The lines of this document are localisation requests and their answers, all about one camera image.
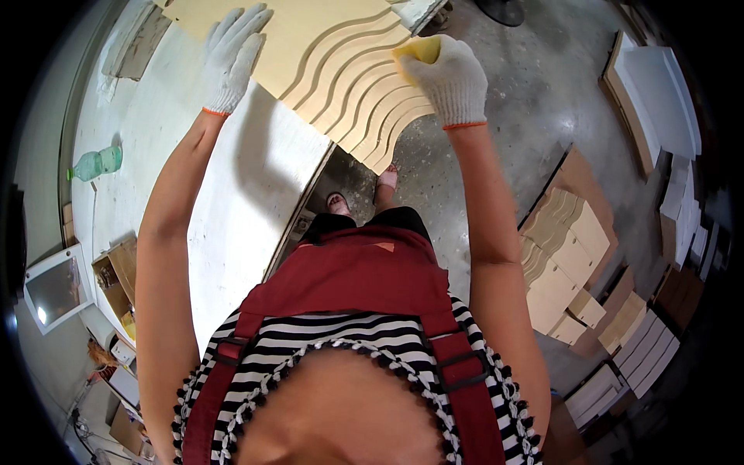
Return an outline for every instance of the hand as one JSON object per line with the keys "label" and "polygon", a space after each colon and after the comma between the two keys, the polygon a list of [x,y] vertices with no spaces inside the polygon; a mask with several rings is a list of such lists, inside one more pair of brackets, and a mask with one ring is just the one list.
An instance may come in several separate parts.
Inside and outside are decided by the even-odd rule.
{"label": "hand", "polygon": [[486,123],[484,107],[488,80],[470,47],[440,35],[437,61],[428,65],[412,55],[400,64],[429,98],[443,129]]}
{"label": "hand", "polygon": [[258,33],[274,13],[264,3],[243,11],[230,10],[207,33],[204,72],[210,94],[204,110],[215,115],[230,115],[245,95],[263,45],[264,37]]}

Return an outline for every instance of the stained concrete floor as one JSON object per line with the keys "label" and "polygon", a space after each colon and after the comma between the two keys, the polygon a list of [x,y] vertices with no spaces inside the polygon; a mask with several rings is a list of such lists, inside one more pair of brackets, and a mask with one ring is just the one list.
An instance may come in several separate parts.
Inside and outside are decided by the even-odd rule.
{"label": "stained concrete floor", "polygon": [[[597,85],[624,23],[603,0],[523,0],[525,23],[503,27],[470,0],[452,0],[444,33],[467,42],[489,80],[486,116],[507,182],[527,214],[573,143],[589,161],[615,215],[620,245],[592,293],[595,297],[623,262],[635,275],[636,292],[651,296],[665,267],[656,208],[661,170],[648,182],[638,175],[629,142]],[[451,290],[468,300],[469,248],[460,168],[436,118],[410,124],[398,139],[397,201],[416,208],[434,243]],[[308,209],[323,211],[328,193],[342,192],[359,225],[373,215],[375,175],[337,150],[329,160]],[[535,332],[551,384],[567,394],[608,354],[584,359],[566,344]]]}

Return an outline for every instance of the white workbench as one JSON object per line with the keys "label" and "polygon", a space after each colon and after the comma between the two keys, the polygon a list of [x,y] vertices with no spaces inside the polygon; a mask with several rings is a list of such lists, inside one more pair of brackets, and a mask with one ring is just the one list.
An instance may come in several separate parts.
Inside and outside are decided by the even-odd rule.
{"label": "white workbench", "polygon": [[[411,11],[421,15],[426,8]],[[416,23],[412,16],[407,21]],[[75,235],[88,264],[120,238],[138,233],[158,174],[205,99],[202,44],[175,25],[139,82],[101,74],[120,32],[115,26],[94,67],[75,137],[73,163],[118,138],[124,155],[118,172],[93,181],[97,191],[89,182],[72,182]],[[188,231],[191,306],[201,353],[217,326],[262,281],[330,145],[328,137],[251,82],[219,135]],[[90,275],[98,308],[126,335]]]}

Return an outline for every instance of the picture frame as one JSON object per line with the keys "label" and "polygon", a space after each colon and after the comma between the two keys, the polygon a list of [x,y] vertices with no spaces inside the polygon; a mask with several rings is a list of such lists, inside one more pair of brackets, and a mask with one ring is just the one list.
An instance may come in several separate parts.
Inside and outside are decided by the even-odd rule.
{"label": "picture frame", "polygon": [[95,303],[87,267],[76,244],[26,270],[23,298],[42,334]]}

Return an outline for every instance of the woman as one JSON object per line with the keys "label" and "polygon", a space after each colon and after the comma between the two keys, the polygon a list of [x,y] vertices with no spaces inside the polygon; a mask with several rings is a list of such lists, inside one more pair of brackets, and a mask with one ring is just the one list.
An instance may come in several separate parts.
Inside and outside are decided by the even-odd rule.
{"label": "woman", "polygon": [[470,309],[447,294],[418,214],[392,202],[390,167],[379,177],[376,216],[355,228],[343,197],[330,196],[330,213],[218,328],[199,363],[186,232],[270,16],[257,5],[212,27],[212,97],[164,165],[142,219],[138,375],[158,456],[177,464],[536,463],[550,394],[513,202],[486,126],[485,74],[470,48],[447,36],[435,64],[404,57],[403,65],[460,162]]}

